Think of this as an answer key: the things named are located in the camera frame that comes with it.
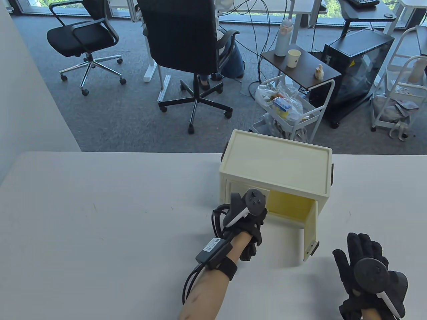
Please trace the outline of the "person's right hand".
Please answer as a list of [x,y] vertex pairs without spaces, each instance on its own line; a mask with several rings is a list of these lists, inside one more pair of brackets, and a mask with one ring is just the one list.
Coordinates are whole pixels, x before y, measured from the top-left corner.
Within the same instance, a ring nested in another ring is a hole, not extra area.
[[349,233],[347,250],[335,249],[333,256],[348,294],[339,311],[345,320],[402,319],[408,280],[404,273],[389,270],[380,243],[367,234]]

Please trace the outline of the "person's left hand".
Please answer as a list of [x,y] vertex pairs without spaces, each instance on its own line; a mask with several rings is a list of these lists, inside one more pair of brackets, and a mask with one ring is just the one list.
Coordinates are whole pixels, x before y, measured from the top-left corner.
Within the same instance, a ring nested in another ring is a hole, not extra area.
[[259,215],[248,214],[246,217],[241,217],[231,226],[225,226],[224,232],[232,233],[235,236],[239,236],[242,233],[247,233],[251,236],[248,244],[244,246],[242,253],[240,254],[240,260],[248,262],[255,256],[257,250],[256,246],[260,246],[262,243],[262,235],[260,232],[261,226],[264,224],[264,219],[267,216],[267,209],[264,208]]

